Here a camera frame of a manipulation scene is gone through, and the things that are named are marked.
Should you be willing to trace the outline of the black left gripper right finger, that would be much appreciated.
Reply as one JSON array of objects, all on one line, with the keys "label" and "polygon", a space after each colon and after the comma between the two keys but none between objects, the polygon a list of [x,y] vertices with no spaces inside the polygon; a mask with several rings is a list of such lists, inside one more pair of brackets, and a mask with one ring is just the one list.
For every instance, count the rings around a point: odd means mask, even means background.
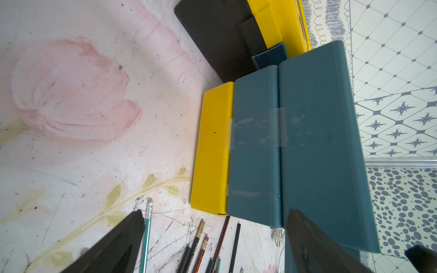
[{"label": "black left gripper right finger", "polygon": [[299,273],[371,272],[300,210],[289,211],[286,230]]}]

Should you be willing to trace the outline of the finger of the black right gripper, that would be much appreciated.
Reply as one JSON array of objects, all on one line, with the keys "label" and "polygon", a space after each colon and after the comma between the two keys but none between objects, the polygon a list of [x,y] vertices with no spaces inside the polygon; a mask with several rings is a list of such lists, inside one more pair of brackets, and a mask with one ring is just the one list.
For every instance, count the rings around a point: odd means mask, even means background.
[{"label": "finger of the black right gripper", "polygon": [[419,273],[437,273],[437,252],[422,245],[405,251],[405,255]]}]

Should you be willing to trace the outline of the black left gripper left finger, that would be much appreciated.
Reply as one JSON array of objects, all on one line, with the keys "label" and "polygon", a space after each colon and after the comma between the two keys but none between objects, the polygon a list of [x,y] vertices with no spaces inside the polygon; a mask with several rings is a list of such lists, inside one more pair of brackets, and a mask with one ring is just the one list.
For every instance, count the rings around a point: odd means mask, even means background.
[{"label": "black left gripper left finger", "polygon": [[65,273],[132,273],[140,250],[145,220],[136,210],[65,268]]}]

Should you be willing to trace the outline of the red black pencil long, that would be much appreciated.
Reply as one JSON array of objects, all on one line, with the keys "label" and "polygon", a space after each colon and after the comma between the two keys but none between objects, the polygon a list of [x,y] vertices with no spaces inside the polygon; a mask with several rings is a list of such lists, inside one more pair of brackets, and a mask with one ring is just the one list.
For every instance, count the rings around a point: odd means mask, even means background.
[{"label": "red black pencil long", "polygon": [[224,222],[224,225],[223,225],[223,228],[222,228],[222,231],[221,231],[218,243],[217,243],[216,251],[215,251],[214,256],[212,258],[212,260],[213,260],[212,273],[215,270],[216,262],[217,262],[217,260],[219,258],[220,250],[221,250],[223,242],[224,242],[224,238],[225,238],[226,231],[227,231],[227,228],[228,228],[228,225],[229,225],[229,222],[230,222],[230,218],[231,218],[230,216],[226,216],[226,218],[225,218],[225,222]]}]

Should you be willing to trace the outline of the teal drawer cabinet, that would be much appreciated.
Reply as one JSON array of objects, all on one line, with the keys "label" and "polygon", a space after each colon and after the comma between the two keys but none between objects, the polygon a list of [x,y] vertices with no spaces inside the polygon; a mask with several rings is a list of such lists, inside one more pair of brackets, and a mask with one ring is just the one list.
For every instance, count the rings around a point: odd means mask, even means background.
[{"label": "teal drawer cabinet", "polygon": [[282,228],[298,209],[341,246],[377,252],[344,43],[235,81],[227,214]]}]

